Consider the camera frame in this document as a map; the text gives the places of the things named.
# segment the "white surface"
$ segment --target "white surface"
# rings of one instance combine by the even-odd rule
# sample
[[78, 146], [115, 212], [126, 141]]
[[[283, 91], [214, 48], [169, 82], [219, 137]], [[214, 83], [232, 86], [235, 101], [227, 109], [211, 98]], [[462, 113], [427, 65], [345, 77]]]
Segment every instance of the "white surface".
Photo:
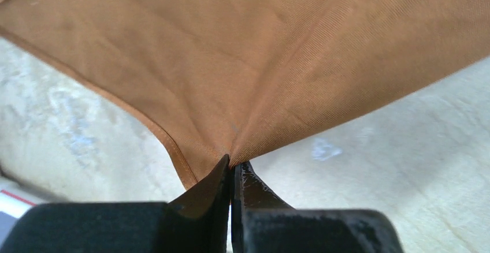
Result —
[[[255, 171], [294, 207], [384, 212], [406, 252], [488, 252], [488, 83], [490, 59], [261, 156]], [[72, 200], [171, 200], [184, 191], [141, 123], [4, 40], [0, 164]]]

